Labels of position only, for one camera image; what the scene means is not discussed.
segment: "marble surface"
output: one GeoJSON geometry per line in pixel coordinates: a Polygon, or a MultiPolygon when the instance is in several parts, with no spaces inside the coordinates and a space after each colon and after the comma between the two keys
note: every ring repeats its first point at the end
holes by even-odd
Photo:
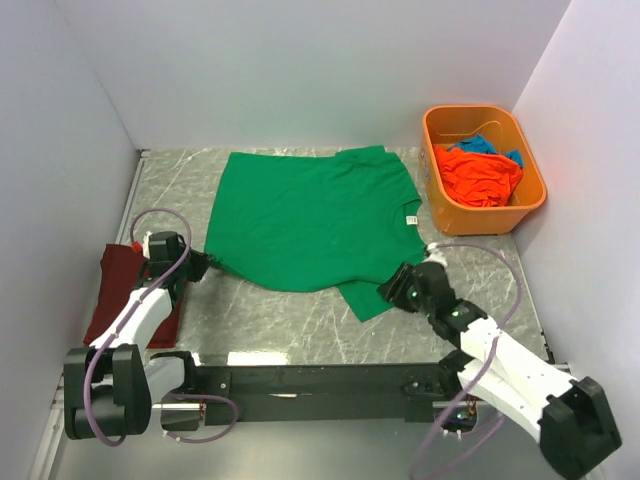
{"type": "MultiPolygon", "coordinates": [[[[451,241],[431,222],[424,185],[420,180],[419,149],[395,151],[407,166],[423,205],[418,229],[426,243],[451,241]]],[[[272,155],[333,155],[337,149],[244,149],[272,155]]],[[[193,247],[202,250],[211,207],[230,149],[152,150],[144,152],[129,217],[162,206],[180,211],[193,229],[193,247]]],[[[146,230],[182,231],[166,214],[141,220],[136,238],[146,230]]],[[[474,237],[473,241],[502,252],[520,270],[510,235],[474,237]]],[[[512,305],[516,286],[509,271],[486,253],[470,249],[446,250],[448,273],[459,296],[500,319],[512,305]]],[[[516,340],[546,359],[544,338],[528,292],[506,327],[516,340]]],[[[189,287],[177,349],[198,354],[209,365],[233,361],[249,364],[349,364],[437,362],[452,350],[437,337],[426,319],[392,309],[360,323],[335,288],[315,293],[286,293],[262,289],[248,281],[209,269],[202,282],[189,287]]]]}

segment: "dark red cloth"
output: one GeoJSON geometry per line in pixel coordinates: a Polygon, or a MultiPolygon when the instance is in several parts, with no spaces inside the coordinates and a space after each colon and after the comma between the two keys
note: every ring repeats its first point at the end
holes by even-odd
{"type": "MultiPolygon", "coordinates": [[[[144,261],[142,253],[136,252],[126,245],[109,244],[106,246],[102,260],[100,260],[102,281],[98,305],[93,312],[93,319],[84,337],[85,345],[89,345],[102,335],[127,305],[129,295],[138,280],[138,274],[144,261]]],[[[151,338],[148,348],[176,346],[183,300],[184,297],[160,324],[151,338]]]]}

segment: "cable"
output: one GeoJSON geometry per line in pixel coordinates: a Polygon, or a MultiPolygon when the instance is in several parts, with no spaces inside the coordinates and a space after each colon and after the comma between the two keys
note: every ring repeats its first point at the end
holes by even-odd
{"type": "Polygon", "coordinates": [[[227,433],[231,431],[233,426],[236,424],[238,419],[240,418],[240,410],[238,409],[238,405],[235,404],[233,400],[230,400],[225,397],[220,397],[218,395],[190,395],[190,394],[182,394],[182,393],[171,393],[172,397],[175,398],[185,398],[187,400],[209,400],[214,402],[226,403],[233,410],[233,419],[231,423],[225,427],[223,431],[217,433],[211,437],[207,438],[184,438],[176,435],[173,432],[167,432],[167,436],[173,438],[174,440],[182,443],[207,443],[217,440],[219,438],[224,437],[227,433]]]}
{"type": "Polygon", "coordinates": [[[474,428],[472,428],[471,430],[469,430],[468,432],[461,432],[460,436],[461,437],[468,437],[470,435],[475,435],[476,433],[480,433],[481,431],[485,430],[489,425],[493,425],[494,423],[496,423],[496,421],[502,416],[502,414],[500,412],[496,412],[495,415],[493,415],[491,418],[489,418],[488,420],[485,420],[484,423],[480,424],[480,426],[475,426],[474,428]]]}
{"type": "Polygon", "coordinates": [[[136,224],[143,216],[151,212],[165,212],[165,213],[170,213],[171,215],[177,217],[182,222],[186,230],[186,240],[185,240],[186,246],[185,246],[184,252],[182,252],[182,255],[180,255],[180,258],[178,258],[178,260],[176,260],[176,262],[171,267],[169,267],[169,269],[166,272],[160,275],[151,285],[149,285],[149,287],[144,292],[142,292],[142,294],[140,295],[140,298],[133,305],[131,305],[131,308],[129,308],[129,310],[122,317],[122,320],[120,320],[120,322],[116,325],[115,333],[112,333],[107,337],[107,339],[102,344],[102,346],[98,348],[98,351],[95,353],[95,355],[89,362],[89,366],[87,367],[87,373],[84,377],[84,384],[82,389],[82,400],[83,400],[84,409],[87,415],[87,421],[89,422],[91,431],[96,436],[96,438],[98,438],[102,443],[110,447],[117,447],[118,445],[120,445],[124,441],[126,435],[123,435],[118,440],[111,440],[104,434],[104,432],[98,425],[98,421],[96,420],[96,417],[93,413],[93,408],[91,407],[91,379],[93,378],[93,373],[95,372],[96,366],[98,365],[98,360],[100,360],[100,357],[102,356],[102,354],[106,351],[107,348],[109,348],[109,346],[113,343],[113,341],[118,337],[118,335],[120,334],[124,326],[127,324],[127,322],[129,322],[129,320],[131,319],[135,311],[142,304],[143,300],[156,288],[162,285],[162,283],[167,279],[167,277],[169,277],[169,275],[171,275],[173,272],[176,271],[176,269],[185,261],[185,259],[189,255],[189,251],[191,250],[191,227],[189,226],[189,222],[187,222],[187,219],[184,218],[175,210],[172,210],[170,208],[164,208],[164,207],[150,208],[138,214],[136,217],[134,217],[133,221],[131,222],[131,228],[129,230],[129,237],[131,239],[131,243],[133,243],[134,241],[133,234],[134,234],[136,224]]]}
{"type": "MultiPolygon", "coordinates": [[[[468,242],[455,242],[455,243],[437,244],[435,248],[436,249],[440,249],[440,248],[451,248],[451,247],[471,247],[471,248],[477,248],[477,249],[483,250],[483,251],[485,251],[487,253],[490,253],[491,255],[493,255],[496,258],[498,258],[509,269],[509,271],[511,272],[511,275],[513,275],[513,278],[514,278],[515,283],[516,283],[516,300],[513,303],[513,305],[511,306],[511,308],[509,309],[509,311],[506,313],[506,315],[504,317],[502,317],[502,319],[498,322],[498,328],[503,329],[504,326],[506,325],[506,323],[509,321],[509,319],[513,316],[515,311],[520,306],[520,303],[522,302],[523,286],[522,286],[522,281],[520,280],[520,277],[519,277],[518,273],[516,272],[515,267],[504,256],[502,256],[502,254],[500,254],[500,252],[498,252],[497,250],[494,250],[493,248],[486,247],[484,245],[478,245],[478,244],[475,244],[475,243],[468,243],[468,242]]],[[[441,430],[442,426],[444,425],[444,423],[449,418],[449,415],[451,415],[453,413],[453,411],[457,407],[458,403],[461,400],[463,400],[469,394],[469,392],[473,389],[473,387],[475,387],[478,384],[478,382],[480,381],[482,376],[485,373],[487,373],[487,371],[491,367],[491,362],[493,362],[493,359],[496,356],[496,351],[497,351],[497,348],[498,348],[498,339],[499,339],[499,336],[496,336],[493,339],[493,342],[491,342],[491,350],[489,351],[489,355],[487,356],[487,360],[485,361],[484,365],[482,366],[482,368],[480,369],[478,374],[475,377],[473,377],[473,379],[462,390],[460,390],[456,394],[455,397],[453,397],[453,399],[449,402],[449,404],[446,406],[446,408],[442,412],[440,412],[438,417],[435,419],[435,421],[433,423],[433,426],[431,427],[431,429],[429,429],[429,432],[427,433],[425,439],[423,440],[422,444],[418,448],[418,451],[416,452],[416,454],[415,454],[415,456],[413,458],[413,461],[411,462],[411,468],[409,470],[409,478],[411,480],[416,480],[416,478],[417,478],[416,477],[416,470],[424,462],[424,460],[426,458],[426,455],[427,455],[427,451],[431,447],[431,444],[433,443],[433,441],[438,436],[438,433],[440,432],[440,430],[441,430]]],[[[452,462],[450,462],[448,465],[446,465],[445,467],[441,468],[437,472],[428,475],[423,480],[427,480],[427,479],[428,480],[435,480],[436,478],[440,478],[442,475],[447,474],[450,471],[449,467],[451,467],[451,465],[454,465],[454,466],[458,465],[464,459],[469,458],[475,451],[478,450],[478,448],[480,448],[481,445],[483,445],[485,442],[487,442],[490,437],[495,435],[495,432],[498,431],[498,428],[500,427],[500,425],[502,425],[503,422],[504,422],[504,419],[502,419],[502,421],[499,421],[499,424],[496,424],[496,426],[494,428],[492,428],[491,431],[487,435],[485,435],[485,437],[483,437],[468,452],[466,452],[465,454],[461,455],[457,459],[453,460],[452,462]]]]}
{"type": "Polygon", "coordinates": [[[462,455],[459,455],[458,458],[450,461],[444,467],[439,468],[435,472],[431,472],[429,475],[424,477],[423,480],[436,480],[438,478],[442,478],[445,475],[449,474],[458,465],[460,465],[467,458],[469,458],[471,455],[476,453],[485,443],[487,443],[489,440],[491,440],[495,436],[495,434],[498,433],[498,430],[500,430],[500,428],[502,427],[503,423],[504,423],[504,417],[502,416],[494,424],[493,428],[491,430],[489,430],[489,432],[487,432],[487,434],[478,441],[478,443],[476,443],[473,447],[471,447],[469,450],[464,452],[462,455]]]}

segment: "blue cloth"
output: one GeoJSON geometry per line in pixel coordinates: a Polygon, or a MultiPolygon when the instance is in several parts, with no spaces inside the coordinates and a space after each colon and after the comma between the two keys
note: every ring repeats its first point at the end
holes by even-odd
{"type": "MultiPolygon", "coordinates": [[[[460,148],[465,152],[488,153],[489,155],[498,155],[498,151],[495,148],[493,148],[493,145],[491,144],[491,142],[480,134],[476,135],[475,137],[462,140],[461,142],[456,143],[451,148],[460,148]]],[[[508,159],[516,162],[520,168],[523,167],[522,156],[520,155],[520,152],[518,150],[511,150],[510,152],[507,152],[503,155],[508,159]]]]}

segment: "red towel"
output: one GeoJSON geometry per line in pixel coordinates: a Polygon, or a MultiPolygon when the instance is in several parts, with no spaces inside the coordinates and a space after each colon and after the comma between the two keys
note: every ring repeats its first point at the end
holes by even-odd
{"type": "MultiPolygon", "coordinates": [[[[144,261],[145,258],[142,253],[135,252],[126,245],[109,244],[106,246],[102,260],[100,260],[102,281],[100,283],[98,305],[93,312],[93,319],[84,337],[85,345],[89,345],[102,335],[127,305],[129,295],[138,280],[138,274],[144,261]]],[[[172,348],[176,346],[183,300],[184,297],[180,299],[171,314],[160,324],[151,338],[148,348],[172,348]]]]}
{"type": "Polygon", "coordinates": [[[433,147],[447,195],[470,207],[504,207],[522,179],[522,169],[502,155],[433,147]]]}

